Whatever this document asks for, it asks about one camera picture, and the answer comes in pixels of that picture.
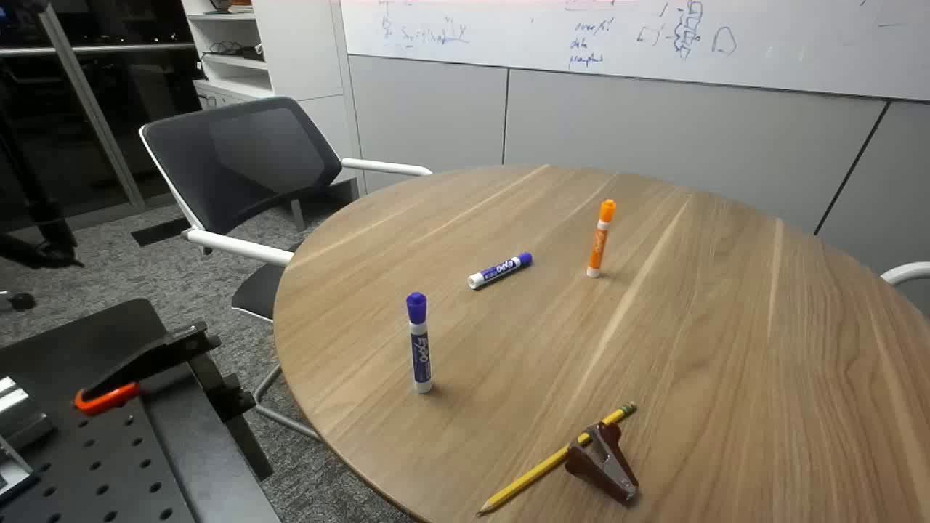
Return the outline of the black perforated metal platform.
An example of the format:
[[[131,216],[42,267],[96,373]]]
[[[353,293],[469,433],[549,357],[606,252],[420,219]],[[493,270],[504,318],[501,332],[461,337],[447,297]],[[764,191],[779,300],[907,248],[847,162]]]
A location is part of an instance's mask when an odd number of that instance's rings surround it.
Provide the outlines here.
[[[272,466],[244,424],[250,395],[211,353],[83,417],[74,395],[174,332],[131,300],[0,348],[0,523],[279,523]]]

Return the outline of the white shelving unit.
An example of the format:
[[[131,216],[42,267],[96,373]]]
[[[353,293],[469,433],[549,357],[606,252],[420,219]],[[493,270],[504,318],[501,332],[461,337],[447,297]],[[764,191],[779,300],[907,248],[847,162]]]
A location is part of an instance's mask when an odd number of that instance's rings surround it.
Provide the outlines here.
[[[359,151],[338,0],[182,0],[205,109],[289,97],[338,155]]]

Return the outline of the standing orange marker pen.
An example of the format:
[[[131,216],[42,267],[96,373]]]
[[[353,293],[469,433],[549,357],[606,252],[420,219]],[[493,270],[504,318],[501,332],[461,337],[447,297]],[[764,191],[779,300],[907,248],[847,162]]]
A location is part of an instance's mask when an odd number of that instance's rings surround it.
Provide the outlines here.
[[[612,235],[612,223],[617,219],[617,202],[609,197],[599,204],[599,220],[597,220],[597,233],[593,233],[593,248],[588,255],[588,267],[586,277],[597,280],[601,274],[601,261],[606,261],[606,249],[609,249],[609,235]]]

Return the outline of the standing blue marker pen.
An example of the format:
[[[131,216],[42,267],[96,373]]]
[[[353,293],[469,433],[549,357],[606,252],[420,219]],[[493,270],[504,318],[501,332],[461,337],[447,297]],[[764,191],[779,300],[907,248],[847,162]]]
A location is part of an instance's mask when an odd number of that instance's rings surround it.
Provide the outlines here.
[[[427,297],[421,290],[407,293],[407,322],[410,322],[414,386],[417,393],[431,393],[434,373],[431,373]]]

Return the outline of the yellow pencil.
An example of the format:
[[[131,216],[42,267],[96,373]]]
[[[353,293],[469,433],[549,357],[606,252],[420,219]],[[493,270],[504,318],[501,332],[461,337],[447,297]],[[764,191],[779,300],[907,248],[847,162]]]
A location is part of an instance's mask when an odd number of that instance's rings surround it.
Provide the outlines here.
[[[570,459],[572,447],[588,447],[593,443],[593,431],[597,428],[617,428],[625,419],[631,419],[639,406],[631,402],[613,412],[609,412],[606,419],[599,419],[597,424],[591,424],[588,431],[581,431],[580,435],[572,435],[567,446],[562,446],[555,454],[549,454],[548,459],[540,459],[538,466],[532,466],[527,475],[522,475],[519,480],[513,480],[510,485],[504,485],[501,492],[495,492],[484,505],[481,505],[481,518],[495,514],[497,508],[510,505],[516,498],[522,498],[523,492],[529,492],[532,485],[538,485],[545,478],[549,478],[555,469],[562,469]]]

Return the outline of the whiteboard with blue writing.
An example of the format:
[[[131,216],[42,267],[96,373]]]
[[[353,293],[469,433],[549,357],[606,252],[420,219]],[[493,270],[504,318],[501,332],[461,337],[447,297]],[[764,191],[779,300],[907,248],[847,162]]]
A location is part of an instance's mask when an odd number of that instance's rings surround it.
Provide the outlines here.
[[[930,98],[930,0],[341,0],[353,56]]]

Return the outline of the round wooden table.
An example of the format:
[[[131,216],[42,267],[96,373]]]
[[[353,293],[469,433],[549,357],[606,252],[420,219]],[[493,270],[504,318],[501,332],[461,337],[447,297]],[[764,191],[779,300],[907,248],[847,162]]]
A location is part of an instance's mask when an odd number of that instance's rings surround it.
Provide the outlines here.
[[[519,252],[532,267],[469,289]],[[414,290],[431,393],[414,386]],[[930,523],[930,319],[847,252],[706,191],[555,167],[381,188],[304,242],[273,337],[324,443],[427,523]],[[562,466],[478,514],[631,402],[633,505]]]

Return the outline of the blue marker pen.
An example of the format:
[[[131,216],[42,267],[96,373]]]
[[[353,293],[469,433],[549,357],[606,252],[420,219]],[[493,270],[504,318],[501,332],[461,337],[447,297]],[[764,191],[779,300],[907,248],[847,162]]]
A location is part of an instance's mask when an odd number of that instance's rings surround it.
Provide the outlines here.
[[[431,373],[427,297],[421,290],[407,293],[407,322],[410,322],[414,386],[417,393],[431,393],[434,373]]]
[[[493,267],[485,267],[481,274],[472,274],[469,277],[469,289],[472,290],[484,290],[484,289],[490,289],[490,286],[495,286],[495,283],[501,283],[501,280],[506,280],[506,277],[513,277],[519,270],[532,267],[532,261],[535,261],[532,252],[519,252],[519,255],[513,255],[513,258],[506,258],[501,265],[493,265]]]

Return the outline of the brown triangular pencil stand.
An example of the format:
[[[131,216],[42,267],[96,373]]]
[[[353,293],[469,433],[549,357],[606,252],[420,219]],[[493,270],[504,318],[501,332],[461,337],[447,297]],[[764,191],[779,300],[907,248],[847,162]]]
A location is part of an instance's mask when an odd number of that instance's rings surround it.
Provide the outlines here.
[[[619,435],[622,431],[613,424],[593,424],[586,431],[588,446],[572,443],[564,469],[609,494],[622,505],[633,505],[639,499],[639,480],[631,472]]]

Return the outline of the black mesh office chair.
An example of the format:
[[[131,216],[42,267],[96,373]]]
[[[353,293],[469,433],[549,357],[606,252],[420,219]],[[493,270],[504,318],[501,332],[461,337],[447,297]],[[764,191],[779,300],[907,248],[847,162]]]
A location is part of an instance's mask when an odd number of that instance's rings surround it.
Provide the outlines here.
[[[283,204],[349,204],[343,170],[431,177],[417,162],[341,158],[285,97],[166,116],[144,126],[141,143],[186,219],[186,242],[261,261],[232,293],[232,309],[266,322],[295,252],[237,239],[237,228]]]

